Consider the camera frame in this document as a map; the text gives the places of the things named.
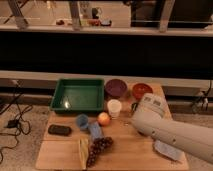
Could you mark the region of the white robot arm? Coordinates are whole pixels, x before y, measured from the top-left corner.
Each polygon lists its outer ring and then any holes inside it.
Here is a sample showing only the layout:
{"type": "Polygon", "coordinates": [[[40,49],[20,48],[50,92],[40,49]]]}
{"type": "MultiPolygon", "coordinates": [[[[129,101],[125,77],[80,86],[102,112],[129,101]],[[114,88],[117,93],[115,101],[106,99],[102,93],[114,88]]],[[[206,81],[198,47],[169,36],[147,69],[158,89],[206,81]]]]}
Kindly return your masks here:
{"type": "Polygon", "coordinates": [[[131,118],[132,126],[145,135],[213,164],[213,129],[164,117],[167,102],[145,93],[131,118]]]}

